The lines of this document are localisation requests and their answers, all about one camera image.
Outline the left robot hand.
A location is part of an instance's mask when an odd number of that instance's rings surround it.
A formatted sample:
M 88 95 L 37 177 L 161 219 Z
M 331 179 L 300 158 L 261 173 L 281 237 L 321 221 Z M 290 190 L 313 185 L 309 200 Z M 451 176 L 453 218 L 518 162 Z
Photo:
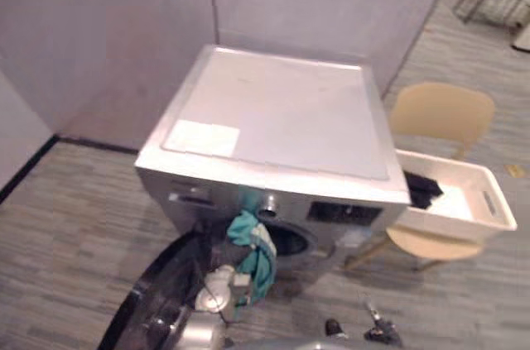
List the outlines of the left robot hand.
M 217 270 L 221 266 L 231 266 L 237 269 L 253 251 L 249 245 L 239 246 L 229 239 L 215 243 L 211 248 L 210 269 Z

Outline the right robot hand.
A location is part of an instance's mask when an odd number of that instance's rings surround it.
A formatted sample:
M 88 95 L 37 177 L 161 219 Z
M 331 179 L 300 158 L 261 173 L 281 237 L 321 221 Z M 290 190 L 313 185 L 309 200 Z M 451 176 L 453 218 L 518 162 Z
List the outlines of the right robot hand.
M 393 321 L 385 319 L 370 300 L 364 301 L 364 308 L 373 322 L 373 326 L 364 333 L 364 339 L 369 342 L 404 348 L 402 338 Z M 333 318 L 325 321 L 325 336 L 349 339 L 349 335 L 343 330 L 339 321 Z

